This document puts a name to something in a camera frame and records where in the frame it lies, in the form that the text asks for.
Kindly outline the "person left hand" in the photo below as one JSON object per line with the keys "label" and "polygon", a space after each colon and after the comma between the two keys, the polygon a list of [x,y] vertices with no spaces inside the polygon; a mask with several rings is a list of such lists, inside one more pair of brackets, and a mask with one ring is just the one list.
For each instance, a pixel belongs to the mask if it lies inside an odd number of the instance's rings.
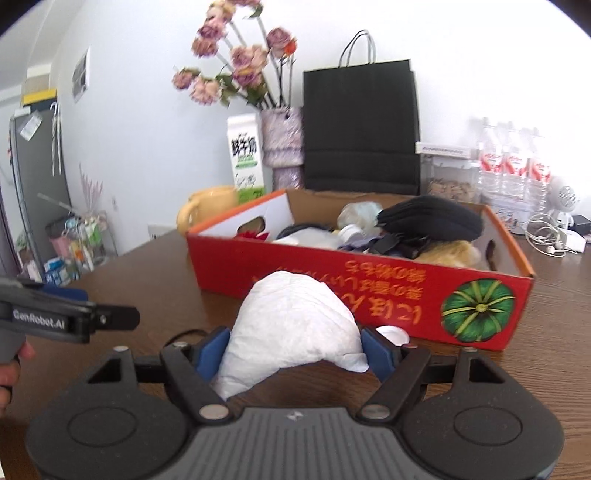
{"label": "person left hand", "polygon": [[18,383],[21,373],[21,360],[30,360],[35,356],[33,346],[26,341],[16,356],[0,367],[0,413],[4,415],[12,401],[12,388]]}

